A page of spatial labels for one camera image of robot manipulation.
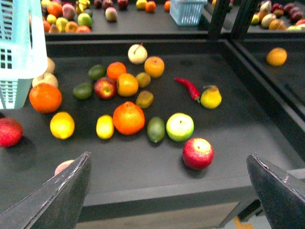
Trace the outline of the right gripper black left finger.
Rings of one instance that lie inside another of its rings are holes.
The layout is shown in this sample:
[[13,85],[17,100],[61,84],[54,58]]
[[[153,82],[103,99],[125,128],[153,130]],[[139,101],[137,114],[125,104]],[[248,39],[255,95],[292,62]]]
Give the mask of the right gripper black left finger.
[[91,174],[85,152],[39,189],[1,213],[2,229],[73,229],[76,227]]

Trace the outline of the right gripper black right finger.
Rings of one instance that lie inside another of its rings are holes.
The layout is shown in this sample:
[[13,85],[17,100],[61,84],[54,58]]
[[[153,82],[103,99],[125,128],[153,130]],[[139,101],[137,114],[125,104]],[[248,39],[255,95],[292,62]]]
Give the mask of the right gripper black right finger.
[[305,227],[305,183],[270,161],[251,154],[248,174],[273,229]]

